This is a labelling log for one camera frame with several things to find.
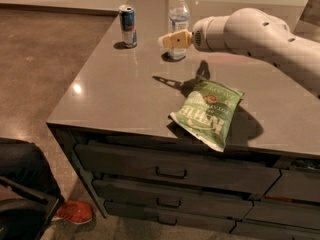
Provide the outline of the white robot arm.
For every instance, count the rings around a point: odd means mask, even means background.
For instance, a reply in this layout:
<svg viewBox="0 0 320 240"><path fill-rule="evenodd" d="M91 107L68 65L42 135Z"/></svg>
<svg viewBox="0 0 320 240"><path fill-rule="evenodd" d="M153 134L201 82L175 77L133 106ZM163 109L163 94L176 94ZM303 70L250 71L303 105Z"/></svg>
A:
<svg viewBox="0 0 320 240"><path fill-rule="evenodd" d="M158 39L163 48L226 52L265 61L315 96L320 95L320 43L290 32L283 20L254 8L204 18L188 31Z"/></svg>

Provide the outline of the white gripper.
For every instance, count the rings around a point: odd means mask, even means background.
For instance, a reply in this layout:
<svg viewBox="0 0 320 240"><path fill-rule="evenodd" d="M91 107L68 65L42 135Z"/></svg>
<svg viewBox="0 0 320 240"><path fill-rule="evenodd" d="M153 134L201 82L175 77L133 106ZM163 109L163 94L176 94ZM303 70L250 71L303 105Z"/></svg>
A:
<svg viewBox="0 0 320 240"><path fill-rule="evenodd" d="M192 29L192 33L186 29L168 33L158 38L158 44L163 48L189 48L191 44L201 52L214 52L208 44L207 32L213 17L207 17L197 21Z"/></svg>

